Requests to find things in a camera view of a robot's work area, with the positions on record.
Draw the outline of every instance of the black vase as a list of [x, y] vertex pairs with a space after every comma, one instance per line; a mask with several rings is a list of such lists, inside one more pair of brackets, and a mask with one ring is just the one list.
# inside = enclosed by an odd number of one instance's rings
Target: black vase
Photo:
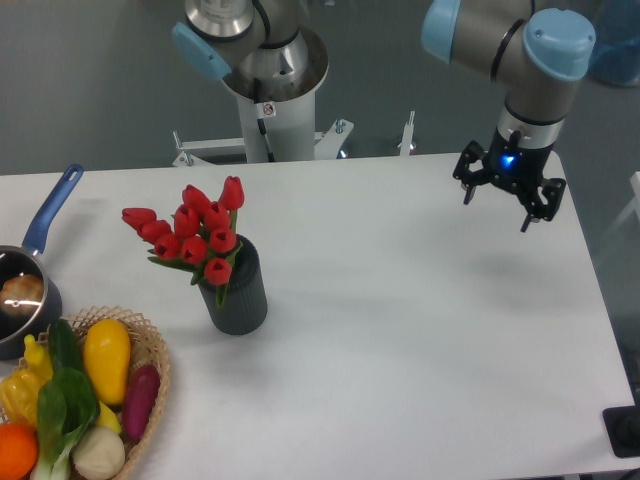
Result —
[[198, 283], [213, 324], [229, 335], [253, 332], [262, 325], [268, 310], [258, 251], [247, 238], [238, 235], [238, 239], [243, 246], [236, 255], [222, 307], [216, 304], [216, 287], [206, 278]]

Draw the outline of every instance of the gray floor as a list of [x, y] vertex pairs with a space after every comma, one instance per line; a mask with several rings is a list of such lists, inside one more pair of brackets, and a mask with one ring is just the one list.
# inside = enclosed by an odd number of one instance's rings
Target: gray floor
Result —
[[[415, 110], [418, 153], [458, 152], [471, 139], [488, 146], [505, 90], [422, 50], [429, 1], [325, 3], [304, 2], [303, 14], [330, 58], [318, 130], [346, 118], [356, 125], [352, 156], [390, 155]], [[597, 2], [546, 3], [590, 15]], [[174, 129], [183, 140], [239, 137], [233, 99], [173, 48], [169, 32], [182, 18], [181, 1], [0, 1], [0, 174], [71, 162], [167, 167]], [[640, 352], [640, 225], [603, 234], [632, 199], [638, 125], [640, 88], [587, 79], [556, 144], [592, 255], [611, 250], [596, 273], [624, 358]]]

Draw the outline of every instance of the woven basket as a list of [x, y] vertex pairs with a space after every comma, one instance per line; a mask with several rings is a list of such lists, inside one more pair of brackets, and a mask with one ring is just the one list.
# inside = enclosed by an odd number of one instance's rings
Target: woven basket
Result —
[[[160, 374], [160, 390], [156, 398], [155, 406], [149, 417], [149, 423], [140, 441], [135, 444], [131, 442], [124, 433], [121, 435], [124, 441], [126, 454], [125, 464], [122, 470], [115, 476], [113, 480], [122, 480], [127, 478], [135, 468], [138, 460], [143, 455], [154, 430], [160, 422], [160, 417], [164, 411], [164, 406], [169, 394], [169, 382], [171, 374], [171, 364], [169, 363], [169, 354], [167, 344], [164, 342], [158, 329], [151, 322], [144, 318], [140, 313], [133, 313], [131, 310], [124, 310], [121, 307], [91, 307], [83, 309], [75, 315], [68, 315], [65, 319], [71, 325], [72, 330], [78, 339], [78, 345], [84, 344], [87, 330], [98, 320], [104, 318], [113, 318], [122, 322], [129, 332], [131, 338], [131, 363], [129, 365], [129, 375], [131, 375], [138, 367], [150, 363], [156, 367]], [[38, 337], [38, 343], [47, 346], [49, 332], [41, 333]], [[20, 363], [16, 370], [27, 368], [27, 362], [24, 357], [20, 359]], [[122, 412], [116, 412], [118, 420], [122, 420]], [[0, 404], [0, 423], [8, 422], [9, 419]], [[73, 468], [71, 471], [71, 480], [83, 480], [84, 477], [76, 472]]]

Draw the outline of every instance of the purple eggplant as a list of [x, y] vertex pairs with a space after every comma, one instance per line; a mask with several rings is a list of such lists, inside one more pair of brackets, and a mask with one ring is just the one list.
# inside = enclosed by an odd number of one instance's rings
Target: purple eggplant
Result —
[[160, 374], [153, 365], [143, 365], [131, 375], [122, 405], [122, 428], [134, 442], [147, 428], [159, 389]]

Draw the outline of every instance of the saucepan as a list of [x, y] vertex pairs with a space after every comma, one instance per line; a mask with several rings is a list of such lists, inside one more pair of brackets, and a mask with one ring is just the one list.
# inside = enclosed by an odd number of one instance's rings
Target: saucepan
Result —
[[31, 221], [22, 247], [0, 245], [0, 360], [20, 358], [24, 337], [36, 338], [62, 315], [60, 291], [38, 255], [44, 251], [49, 226], [82, 173], [70, 165]]

